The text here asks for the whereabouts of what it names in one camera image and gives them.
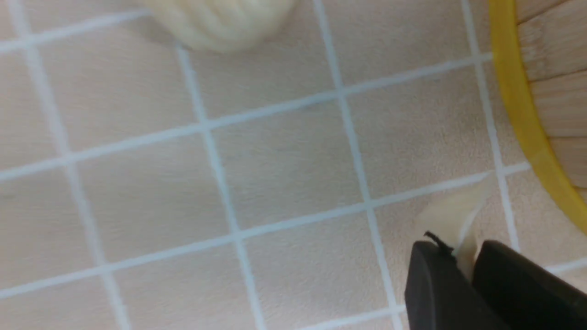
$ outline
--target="yellow band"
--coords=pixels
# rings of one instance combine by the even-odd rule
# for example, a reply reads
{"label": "yellow band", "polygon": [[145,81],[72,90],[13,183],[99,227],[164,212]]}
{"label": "yellow band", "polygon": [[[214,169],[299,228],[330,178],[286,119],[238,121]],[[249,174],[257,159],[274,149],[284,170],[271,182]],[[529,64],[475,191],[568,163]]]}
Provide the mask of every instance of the yellow band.
{"label": "yellow band", "polygon": [[554,202],[587,234],[587,205],[558,163],[534,108],[519,49],[515,0],[490,1],[490,18],[497,79],[520,146]]}

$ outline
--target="black thread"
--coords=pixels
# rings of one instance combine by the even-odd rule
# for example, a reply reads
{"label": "black thread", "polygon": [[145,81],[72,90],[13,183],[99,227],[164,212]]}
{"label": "black thread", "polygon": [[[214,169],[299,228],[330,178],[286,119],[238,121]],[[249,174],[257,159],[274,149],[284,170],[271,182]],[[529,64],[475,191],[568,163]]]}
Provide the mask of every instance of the black thread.
{"label": "black thread", "polygon": [[429,231],[426,231],[424,236],[430,237],[430,239],[432,239],[436,243],[436,245],[438,245],[438,248],[440,250],[441,255],[443,255],[445,257],[450,257],[451,259],[456,261],[456,258],[453,256],[453,251],[454,251],[453,247],[448,246],[445,242],[443,242],[440,238],[438,238],[438,236],[434,235],[433,233],[431,233]]}

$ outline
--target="bamboo slat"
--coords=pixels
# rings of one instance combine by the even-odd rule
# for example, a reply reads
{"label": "bamboo slat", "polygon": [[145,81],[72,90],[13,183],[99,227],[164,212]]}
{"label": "bamboo slat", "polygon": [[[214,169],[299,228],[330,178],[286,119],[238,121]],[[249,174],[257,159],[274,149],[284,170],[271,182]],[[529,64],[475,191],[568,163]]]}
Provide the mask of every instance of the bamboo slat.
{"label": "bamboo slat", "polygon": [[518,35],[530,81],[587,69],[587,0],[566,1],[520,24]]}
{"label": "bamboo slat", "polygon": [[547,136],[587,136],[587,70],[532,83],[531,89]]}
{"label": "bamboo slat", "polygon": [[587,188],[587,137],[556,138],[550,142],[571,183]]}

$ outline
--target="white grid line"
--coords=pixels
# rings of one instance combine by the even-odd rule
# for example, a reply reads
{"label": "white grid line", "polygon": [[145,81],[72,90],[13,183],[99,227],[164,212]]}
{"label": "white grid line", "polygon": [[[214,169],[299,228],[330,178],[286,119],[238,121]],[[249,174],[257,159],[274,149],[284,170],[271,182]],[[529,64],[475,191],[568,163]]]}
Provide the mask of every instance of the white grid line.
{"label": "white grid line", "polygon": [[[353,125],[349,105],[346,101],[346,93],[343,87],[344,84],[342,82],[338,59],[336,57],[334,43],[332,42],[332,34],[330,33],[328,18],[326,16],[326,11],[324,9],[322,0],[314,0],[314,8],[318,17],[320,30],[322,32],[322,39],[326,48],[326,59],[328,61],[328,65],[330,66],[330,71],[332,73],[332,79],[334,80],[336,91],[338,92],[338,104],[340,106],[340,111],[342,112],[342,119],[344,121],[346,135],[349,139],[350,151],[353,155],[353,164],[355,165],[355,172],[359,179],[361,195],[363,196],[363,200],[366,206],[369,230],[371,231],[371,239],[373,242],[373,247],[375,248],[375,254],[377,256],[377,263],[379,264],[379,268],[381,270],[381,277],[387,296],[387,303],[390,309],[395,310],[397,308],[397,302],[393,290],[392,278],[389,274],[387,260],[385,259],[385,250],[381,241],[381,235],[377,225],[377,217],[375,216],[371,195],[369,193],[369,186],[367,185],[365,170],[363,168],[363,160],[359,149],[359,141]],[[399,314],[394,312],[391,316],[393,321],[393,328],[402,329],[402,320],[400,319]]]}
{"label": "white grid line", "polygon": [[222,203],[226,212],[226,218],[230,227],[230,232],[234,236],[233,242],[237,251],[239,262],[241,264],[241,272],[245,281],[245,286],[247,288],[247,295],[251,305],[251,312],[255,318],[255,325],[257,326],[257,330],[266,330],[265,319],[263,317],[261,303],[255,288],[255,279],[251,270],[251,264],[242,241],[241,230],[238,227],[237,217],[234,213],[234,207],[232,206],[232,201],[230,199],[230,193],[228,191],[226,177],[224,176],[222,162],[220,161],[218,149],[216,148],[216,144],[210,130],[210,124],[208,122],[204,103],[201,99],[197,73],[191,66],[189,54],[181,47],[180,44],[176,45],[176,49],[180,60],[181,70],[185,76],[185,85],[187,86],[187,89],[189,90],[192,97],[194,115],[200,122],[200,125],[203,127],[201,133],[204,136],[204,143],[208,151],[210,165],[216,176],[216,181],[220,190]]}
{"label": "white grid line", "polygon": [[[509,171],[510,174],[517,173],[517,171],[528,170],[524,166],[520,166],[522,164],[510,166],[509,167],[509,168],[511,168],[511,170]],[[389,203],[397,203],[400,201],[408,200],[411,198],[416,198],[418,196],[423,196],[423,195],[434,193],[437,191],[463,187],[463,186],[473,184],[473,183],[480,181],[488,173],[489,173],[489,171],[474,174],[474,175],[468,176],[468,177],[462,177],[459,179],[445,181],[442,183],[432,184],[430,186],[405,191],[403,193],[399,193],[399,194],[395,194],[395,195],[391,195],[391,196],[387,196],[387,197],[383,197],[383,198],[380,198],[378,200],[373,201],[373,206],[374,207],[384,206]],[[263,225],[263,226],[255,227],[255,228],[252,228],[249,230],[244,230],[240,233],[239,236],[240,236],[240,239],[244,240],[247,238],[252,238],[252,237],[264,235],[266,233],[272,233],[274,231],[286,230],[286,229],[295,228],[295,227],[299,227],[299,226],[306,225],[306,224],[317,223],[320,221],[327,221],[327,220],[331,220],[333,218],[341,217],[343,215],[356,214],[359,212],[366,211],[366,209],[367,209],[367,205],[365,203],[355,204],[352,206],[337,208],[334,210],[330,210],[330,211],[326,211],[326,212],[322,212],[322,213],[318,213],[318,214],[314,214],[314,215],[307,215],[307,216],[300,217],[300,218],[294,218],[291,220],[281,221],[280,223]],[[186,254],[190,254],[190,253],[203,252],[203,251],[208,250],[210,248],[231,244],[236,239],[237,239],[236,235],[233,235],[233,234],[226,235],[226,236],[217,237],[217,238],[213,238],[213,239],[206,240],[206,241],[200,241],[197,243],[192,243],[192,244],[184,245],[181,247],[171,248],[168,250],[143,255],[141,257],[131,258],[131,259],[123,260],[123,261],[112,263],[112,264],[106,264],[101,267],[95,267],[95,268],[91,268],[91,269],[87,269],[87,270],[77,271],[77,272],[73,272],[73,273],[69,273],[69,274],[60,275],[57,277],[47,278],[44,280],[19,285],[17,287],[13,287],[13,288],[3,289],[3,290],[0,290],[0,299],[14,297],[17,295],[37,291],[40,289],[52,287],[52,286],[59,285],[59,284],[66,284],[66,283],[81,280],[84,278],[94,277],[94,276],[98,276],[98,275],[102,275],[102,274],[108,274],[108,273],[112,273],[114,271],[148,264],[150,262],[165,260],[168,258],[178,257],[181,255],[186,255]],[[547,267],[546,269],[554,274],[560,274],[562,272],[576,270],[576,269],[580,269],[580,268],[584,268],[584,267],[587,267],[587,258],[567,262],[567,263],[560,264],[560,265]],[[320,323],[318,325],[309,326],[307,328],[300,329],[300,330],[309,330],[309,329],[328,330],[328,329],[337,328],[341,325],[358,324],[361,322],[365,322],[369,319],[375,319],[378,317],[377,315],[382,313],[382,311],[386,311],[387,313],[389,313],[389,316],[392,316],[393,313],[401,314],[405,310],[406,310],[405,305],[398,305],[398,306],[396,306],[395,309],[386,308],[386,309],[381,309],[379,311],[367,312],[367,313],[363,313],[363,314],[359,314],[359,315],[350,316],[348,318],[331,320],[328,322]]]}
{"label": "white grid line", "polygon": [[[483,54],[482,57],[484,61],[491,60],[490,53]],[[368,91],[370,89],[387,87],[397,83],[409,81],[410,79],[422,78],[426,75],[462,68],[467,65],[472,65],[473,63],[473,58],[466,58],[463,60],[441,63],[439,65],[427,66],[420,69],[399,73],[398,75],[393,75],[387,78],[373,80],[373,83],[365,82],[360,83],[358,85],[346,87],[345,93],[359,93]],[[247,122],[249,120],[255,120],[267,116],[272,116],[278,113],[296,111],[310,105],[336,100],[337,97],[338,93],[335,90],[317,93],[300,99],[290,100],[275,105],[261,107],[256,110],[240,113],[237,115],[230,115],[214,120],[209,119],[208,128],[210,130],[213,130],[218,129],[220,127]],[[79,161],[105,156],[107,154],[116,153],[119,151],[131,150],[141,146],[147,146],[158,142],[168,141],[181,136],[197,134],[202,132],[202,130],[203,128],[201,124],[189,124],[186,126],[175,127],[172,129],[151,133],[143,136],[131,137],[126,140],[122,140],[112,144],[105,144],[84,151],[70,152],[67,157],[42,160],[37,163],[27,164],[24,166],[14,167],[11,169],[0,171],[0,181],[12,180],[18,177],[30,175],[45,170],[55,169],[60,166],[65,166],[68,164],[77,163]]]}
{"label": "white grid line", "polygon": [[[38,54],[38,51],[35,48],[35,46],[41,45],[43,43],[55,41],[58,39],[63,39],[63,38],[67,38],[70,36],[78,35],[81,33],[90,32],[90,31],[93,31],[93,30],[96,30],[99,28],[104,28],[107,26],[116,25],[116,24],[119,24],[119,23],[122,23],[125,21],[139,18],[139,17],[147,16],[147,15],[149,15],[149,12],[144,9],[139,9],[136,11],[122,12],[122,13],[113,14],[113,15],[105,15],[105,16],[101,16],[98,18],[94,18],[94,19],[88,19],[88,20],[83,21],[81,23],[67,26],[64,28],[59,28],[59,29],[54,29],[54,30],[50,30],[50,31],[45,31],[45,32],[33,34],[30,32],[30,28],[28,26],[22,5],[19,3],[19,0],[10,0],[9,1],[9,8],[11,10],[11,14],[12,14],[12,17],[14,20],[15,29],[16,29],[17,33],[19,34],[20,39],[0,42],[0,53],[11,52],[11,51],[19,50],[19,49],[22,49],[25,51],[26,60],[29,65],[29,69],[31,70],[31,76],[33,77],[33,81],[35,83],[35,87],[39,93],[39,96],[40,96],[41,100],[43,101],[43,111],[50,119],[49,123],[50,123],[50,128],[51,128],[51,131],[52,131],[54,139],[55,139],[55,144],[56,144],[57,148],[59,149],[60,154],[63,157],[58,158],[58,159],[44,160],[44,161],[41,161],[38,163],[28,164],[25,166],[14,168],[14,169],[2,171],[2,172],[0,172],[0,181],[10,180],[10,179],[14,179],[16,177],[22,177],[22,176],[25,176],[28,174],[37,173],[37,172],[49,170],[49,169],[55,169],[60,166],[65,166],[66,167],[66,174],[67,174],[68,180],[70,182],[70,185],[72,187],[72,193],[74,195],[74,198],[76,199],[78,207],[80,208],[80,213],[82,214],[82,218],[83,218],[83,221],[86,226],[88,240],[90,242],[89,243],[90,249],[92,250],[92,254],[94,255],[94,258],[98,261],[101,260],[101,262],[98,262],[99,266],[96,268],[91,268],[88,270],[83,270],[83,271],[78,271],[78,272],[74,272],[74,273],[70,273],[70,274],[61,275],[58,277],[53,277],[50,279],[36,281],[33,283],[20,285],[15,288],[0,290],[0,299],[12,297],[12,296],[18,295],[18,294],[23,294],[25,292],[36,291],[38,289],[50,287],[53,285],[64,284],[64,283],[76,281],[76,280],[79,280],[82,278],[101,275],[103,277],[105,286],[108,289],[111,303],[113,304],[113,307],[115,308],[115,311],[117,314],[117,320],[119,322],[120,327],[122,329],[130,329],[130,324],[128,323],[128,319],[127,319],[127,316],[124,311],[124,306],[123,306],[122,300],[120,299],[120,295],[118,293],[117,285],[114,281],[114,278],[112,277],[112,272],[115,270],[133,267],[136,265],[141,265],[141,264],[153,262],[156,260],[163,260],[163,259],[170,258],[170,257],[176,256],[176,255],[183,255],[186,253],[203,251],[208,248],[221,246],[221,245],[225,245],[225,244],[230,244],[230,243],[235,243],[235,242],[239,241],[241,243],[240,247],[242,248],[242,250],[240,252],[238,251],[239,245],[237,243],[235,243],[235,245],[237,246],[237,253],[239,254],[239,257],[241,259],[241,266],[243,267],[243,264],[245,264],[246,267],[243,267],[243,268],[248,268],[248,272],[250,274],[250,266],[248,265],[248,260],[246,260],[246,251],[244,250],[244,247],[242,246],[243,239],[248,238],[248,237],[263,235],[265,233],[270,233],[273,231],[284,230],[287,228],[294,228],[294,227],[309,224],[309,223],[315,223],[318,221],[323,221],[323,220],[327,220],[330,218],[335,218],[335,217],[345,215],[345,214],[353,214],[353,213],[358,213],[361,211],[367,211],[367,213],[369,214],[369,210],[372,213],[372,215],[369,216],[369,224],[372,229],[372,233],[375,233],[372,237],[373,241],[374,241],[374,245],[376,245],[376,249],[377,249],[377,242],[379,242],[379,247],[380,247],[380,251],[378,252],[378,255],[377,255],[378,261],[379,261],[380,257],[383,255],[383,246],[381,245],[379,231],[376,228],[377,223],[375,220],[375,215],[373,213],[374,207],[386,205],[389,203],[396,203],[398,201],[407,200],[407,199],[410,199],[413,197],[432,193],[434,191],[440,191],[440,190],[464,186],[466,184],[470,184],[470,183],[479,181],[481,178],[483,178],[486,175],[486,173],[475,174],[470,177],[465,177],[465,178],[446,181],[443,183],[433,184],[433,185],[430,185],[427,187],[422,187],[422,188],[406,191],[404,193],[380,198],[379,200],[376,200],[376,201],[371,201],[370,197],[369,197],[368,187],[366,186],[365,173],[362,170],[362,162],[360,161],[360,152],[358,150],[358,145],[356,143],[356,134],[354,133],[354,129],[352,127],[352,121],[350,121],[350,111],[348,109],[348,105],[346,104],[346,98],[345,98],[345,96],[347,94],[362,93],[362,92],[365,92],[370,89],[386,87],[386,86],[390,86],[393,84],[402,83],[402,82],[406,82],[406,81],[417,79],[417,78],[422,78],[427,75],[446,72],[449,70],[458,69],[458,68],[462,68],[462,67],[473,64],[473,65],[475,65],[475,70],[477,72],[478,79],[482,81],[482,83],[480,83],[479,85],[480,85],[480,89],[481,89],[481,91],[480,91],[481,97],[483,100],[484,99],[483,94],[487,93],[487,88],[485,85],[486,83],[485,83],[483,69],[481,68],[481,62],[491,60],[492,54],[490,54],[490,53],[486,53],[486,54],[482,54],[482,55],[479,54],[477,41],[476,41],[476,38],[474,35],[474,27],[472,26],[472,16],[470,14],[468,1],[463,0],[463,10],[465,13],[465,22],[467,23],[467,28],[468,28],[468,32],[469,32],[470,44],[471,44],[471,48],[472,48],[473,57],[465,58],[462,60],[449,61],[446,63],[428,66],[428,67],[420,68],[420,69],[416,69],[416,70],[411,70],[408,72],[403,72],[403,73],[399,73],[397,75],[393,75],[388,78],[376,79],[373,81],[360,83],[360,84],[350,86],[350,87],[343,87],[342,86],[342,79],[340,77],[338,65],[336,64],[336,55],[334,53],[334,49],[332,46],[332,37],[330,36],[330,33],[329,33],[328,23],[326,22],[326,15],[323,10],[323,5],[320,0],[315,1],[315,3],[317,4],[317,7],[316,7],[317,14],[319,15],[319,18],[322,17],[321,28],[323,28],[323,36],[325,37],[325,44],[326,44],[327,49],[328,48],[330,49],[330,51],[329,51],[330,52],[329,64],[331,65],[333,78],[335,80],[335,85],[337,87],[336,91],[318,93],[318,94],[308,96],[308,97],[305,97],[302,99],[291,100],[291,101],[287,101],[285,103],[281,103],[278,105],[271,105],[271,106],[263,107],[263,108],[260,108],[260,109],[257,109],[257,110],[251,111],[251,112],[233,115],[233,116],[227,116],[227,117],[223,117],[223,118],[220,118],[217,120],[208,121],[205,118],[204,108],[201,105],[199,93],[197,93],[197,82],[195,81],[195,77],[192,78],[192,79],[194,79],[193,82],[190,82],[189,75],[187,75],[186,76],[186,84],[188,85],[188,88],[190,88],[190,90],[192,91],[192,97],[194,99],[194,111],[197,114],[197,116],[200,118],[200,124],[191,124],[191,125],[184,126],[184,127],[177,127],[174,129],[163,131],[163,132],[148,134],[145,136],[140,136],[140,137],[128,139],[128,140],[114,143],[114,144],[110,144],[110,145],[100,146],[100,147],[92,148],[92,149],[85,150],[85,151],[78,152],[78,153],[72,153],[71,151],[69,151],[68,144],[67,144],[66,131],[61,124],[61,121],[59,118],[59,113],[58,113],[57,107],[55,105],[55,101],[53,99],[53,94],[50,90],[45,71],[42,67],[42,60],[41,60],[41,57]],[[188,56],[188,55],[185,53],[182,55],[181,50],[179,50],[179,57],[180,57],[180,60],[183,61],[183,65],[185,65],[185,63],[189,64],[189,62],[185,62],[187,59],[186,56]],[[355,158],[355,166],[357,167],[357,175],[359,176],[359,178],[362,177],[363,180],[360,179],[360,181],[364,182],[361,184],[361,191],[362,191],[363,195],[367,197],[367,198],[365,198],[365,201],[366,201],[365,203],[355,204],[353,206],[342,207],[342,208],[326,211],[326,212],[319,213],[319,214],[314,214],[314,215],[309,215],[309,216],[305,216],[305,217],[301,217],[301,218],[282,221],[282,222],[276,223],[276,224],[270,224],[270,225],[265,225],[265,226],[261,226],[261,227],[257,227],[257,228],[252,228],[250,230],[240,231],[238,229],[238,226],[236,225],[234,211],[232,210],[232,206],[230,204],[230,197],[228,196],[228,191],[226,189],[226,185],[224,182],[225,192],[222,192],[222,194],[223,194],[223,201],[225,202],[225,205],[226,205],[225,207],[227,208],[228,221],[231,224],[231,230],[236,228],[236,231],[233,230],[233,233],[231,235],[224,236],[224,237],[218,237],[218,238],[214,238],[212,240],[207,240],[207,241],[198,242],[198,243],[194,243],[194,244],[189,244],[189,245],[185,245],[182,247],[177,247],[177,248],[173,248],[173,249],[169,249],[169,250],[165,250],[165,251],[160,251],[160,252],[156,252],[156,253],[149,254],[149,255],[144,255],[141,257],[137,257],[137,258],[124,260],[124,261],[117,262],[114,264],[107,264],[106,263],[106,260],[104,259],[104,256],[103,256],[101,243],[99,241],[99,237],[97,236],[95,221],[91,215],[89,205],[87,204],[87,201],[83,195],[83,189],[82,189],[81,183],[79,182],[79,175],[77,174],[77,170],[75,167],[76,162],[99,157],[99,156],[103,156],[103,155],[114,153],[117,151],[122,151],[122,150],[140,147],[140,146],[145,146],[145,145],[152,144],[152,143],[162,142],[162,141],[173,139],[173,138],[180,137],[180,136],[188,136],[188,135],[196,134],[199,132],[203,133],[204,139],[206,140],[205,135],[207,132],[209,134],[210,139],[207,140],[206,143],[207,143],[207,147],[208,147],[209,152],[210,152],[210,150],[213,150],[213,153],[216,154],[215,159],[217,160],[217,164],[212,165],[212,166],[215,167],[215,169],[216,169],[215,172],[217,173],[217,177],[218,177],[217,169],[218,169],[218,166],[220,166],[220,160],[218,159],[218,155],[215,151],[214,142],[213,142],[213,140],[211,140],[210,130],[216,129],[219,127],[224,127],[224,126],[236,124],[236,123],[241,123],[241,122],[244,122],[247,120],[270,116],[270,115],[280,113],[280,112],[287,112],[287,111],[291,111],[291,110],[295,110],[295,109],[300,109],[305,106],[309,106],[309,105],[320,103],[320,102],[327,102],[327,101],[335,100],[335,99],[337,99],[339,101],[339,103],[341,105],[342,112],[343,112],[343,117],[346,118],[345,128],[347,129],[347,133],[350,132],[349,143],[351,144],[352,150],[354,150],[353,155],[355,156],[354,158]],[[488,108],[491,111],[491,105],[489,104],[489,102],[484,102],[484,110],[486,109],[486,104],[488,105]],[[494,131],[495,127],[493,124],[492,116],[491,116],[491,124],[490,124],[490,121],[488,120],[488,129],[490,130],[490,135],[491,135],[491,126],[493,126],[492,130]],[[211,158],[211,162],[214,162],[213,155],[211,155],[210,158]],[[500,163],[500,168],[501,168],[501,177],[504,177],[504,176],[507,176],[510,174],[514,174],[519,171],[524,171],[524,170],[530,169],[530,166],[528,163],[521,163],[521,164],[516,164],[513,166],[504,167],[503,164],[501,163],[501,155],[499,155],[499,163]],[[222,184],[220,183],[220,181],[225,181],[225,180],[224,180],[224,175],[222,173],[221,166],[220,166],[220,173],[221,174],[220,174],[220,179],[219,179],[219,186],[221,186],[220,189],[222,190]],[[547,269],[551,272],[559,273],[562,271],[574,270],[574,269],[582,268],[585,266],[587,266],[587,258],[577,260],[577,261],[568,262],[566,264],[548,267]],[[385,271],[387,276],[389,276],[387,266],[384,265],[384,267],[381,267],[381,268],[382,268],[382,272]],[[260,306],[258,305],[258,298],[256,297],[256,291],[254,290],[254,281],[252,280],[252,274],[249,276],[248,282],[250,282],[247,285],[248,291],[252,291],[252,298],[251,298],[251,292],[249,292],[249,298],[253,300],[251,302],[252,309],[255,309],[254,305],[257,304],[257,309],[259,311],[259,313],[257,313],[257,314],[260,315]],[[405,310],[405,306],[404,305],[398,306],[395,304],[395,302],[393,302],[393,305],[394,306],[391,306],[389,309],[382,309],[379,311],[355,315],[355,316],[352,316],[349,318],[328,321],[328,322],[324,322],[319,325],[304,328],[304,330],[332,329],[332,328],[336,328],[338,326],[361,323],[361,322],[367,321],[369,319],[384,317],[384,316],[388,316],[388,315],[390,315],[390,316],[393,315],[396,317],[394,319],[394,326],[396,326],[397,325],[396,322],[399,321],[398,314]],[[262,319],[262,316],[257,316],[257,315],[255,316],[256,321],[259,317]],[[257,326],[258,326],[258,329],[261,329],[261,330],[264,329],[264,325],[259,326],[259,322],[257,323]]]}
{"label": "white grid line", "polygon": [[[485,177],[489,172],[482,172],[478,174],[474,174],[472,176],[462,177],[454,180],[445,181],[442,183],[431,184],[429,186],[408,190],[399,194],[386,196],[380,198],[378,200],[373,201],[374,207],[385,206],[391,203],[398,203],[400,201],[405,201],[411,198],[416,198],[419,196],[424,196],[430,193],[435,193],[437,191],[442,190],[449,190],[454,188],[459,188],[463,186],[467,186],[469,184],[473,184],[479,182],[483,177]],[[248,238],[273,233],[276,231],[291,229],[300,227],[307,224],[318,223],[320,221],[326,221],[333,218],[342,217],[344,215],[349,214],[356,214],[359,212],[366,211],[366,204],[359,203],[351,206],[345,206],[341,208],[336,208],[333,210],[329,210],[326,212],[321,212],[312,215],[306,215],[299,218],[294,218],[290,220],[281,221],[274,224],[267,224],[262,225],[259,227],[243,230],[240,232],[239,236],[241,239],[246,240]],[[135,267],[139,265],[144,265],[150,262],[164,260],[172,257],[177,257],[179,255],[204,251],[213,247],[219,247],[222,245],[230,244],[236,239],[236,236],[226,235],[222,237],[212,238],[210,240],[200,241],[176,248],[171,248],[159,252],[154,252],[147,255],[142,255],[140,257],[126,259],[123,261],[115,262],[112,264],[107,264],[102,267],[92,268],[90,270],[83,270],[78,272],[73,272],[70,274],[60,275],[57,277],[53,277],[50,279],[40,280],[28,284],[23,284],[17,287],[8,288],[4,290],[0,290],[0,299],[12,297],[14,295],[18,295],[19,293],[29,292],[31,291],[31,287],[34,288],[45,288],[55,284],[61,284],[64,282],[70,282],[74,280],[78,280],[81,278],[91,277],[96,274],[101,274],[103,272],[113,272],[117,270],[122,270],[130,267]]]}
{"label": "white grid line", "polygon": [[[65,128],[61,122],[60,114],[53,98],[53,93],[49,84],[49,79],[43,68],[41,55],[37,48],[31,42],[31,27],[24,7],[20,0],[8,1],[9,11],[14,23],[15,30],[19,37],[24,41],[24,51],[26,64],[30,71],[31,79],[35,85],[41,108],[51,131],[53,142],[59,154],[67,158],[70,154],[68,146],[68,137]],[[96,222],[91,214],[86,197],[83,193],[82,185],[79,180],[75,164],[65,166],[65,174],[70,185],[71,193],[76,202],[80,218],[85,229],[88,248],[92,254],[94,263],[98,267],[105,265],[106,259],[100,238],[97,233]],[[126,315],[122,298],[120,297],[119,288],[114,280],[112,273],[101,273],[102,281],[107,292],[109,302],[114,310],[116,322],[121,330],[130,330],[130,321]]]}
{"label": "white grid line", "polygon": [[384,317],[391,317],[392,311],[389,308],[382,308],[378,309],[377,311],[362,313],[358,315],[353,315],[347,318],[341,319],[334,319],[331,321],[326,321],[323,323],[306,326],[305,328],[301,328],[299,330],[330,330],[340,328],[342,326],[354,325],[359,324],[367,321],[371,321],[378,318]]}
{"label": "white grid line", "polygon": [[495,129],[495,121],[493,118],[493,110],[491,108],[491,99],[489,97],[489,90],[487,88],[487,80],[483,70],[483,60],[479,51],[479,43],[477,41],[477,33],[475,31],[475,23],[473,21],[473,13],[469,0],[461,0],[461,7],[463,9],[463,17],[467,27],[467,38],[471,48],[471,54],[475,59],[475,75],[477,76],[477,85],[479,88],[479,95],[481,104],[483,105],[483,112],[485,113],[485,121],[487,122],[487,132],[491,142],[491,150],[493,151],[493,160],[495,163],[495,174],[497,176],[498,185],[501,192],[501,203],[504,209],[505,220],[508,225],[508,233],[510,234],[510,243],[512,249],[519,252],[519,239],[514,221],[514,212],[510,201],[510,192],[508,183],[505,179],[504,164],[501,158],[500,143],[497,137],[497,130]]}
{"label": "white grid line", "polygon": [[123,22],[131,21],[133,19],[149,16],[149,14],[149,11],[146,9],[119,12],[116,14],[103,15],[96,18],[87,19],[85,21],[81,21],[73,25],[51,29],[40,33],[32,33],[30,31],[30,28],[26,28],[26,30],[28,31],[28,33],[26,34],[26,38],[1,41],[0,54],[13,52],[19,49],[27,49],[34,46],[43,45],[44,43],[49,43],[51,41],[65,39],[71,36],[76,36],[86,32],[95,31],[100,28],[118,25]]}

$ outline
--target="bamboo basket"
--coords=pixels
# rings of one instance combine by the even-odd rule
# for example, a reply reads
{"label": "bamboo basket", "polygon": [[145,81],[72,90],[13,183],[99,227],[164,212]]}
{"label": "bamboo basket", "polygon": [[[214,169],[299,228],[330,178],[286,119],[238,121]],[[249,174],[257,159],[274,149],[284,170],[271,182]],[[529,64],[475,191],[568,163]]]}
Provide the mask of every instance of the bamboo basket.
{"label": "bamboo basket", "polygon": [[587,0],[490,0],[500,91],[534,172],[587,234]]}

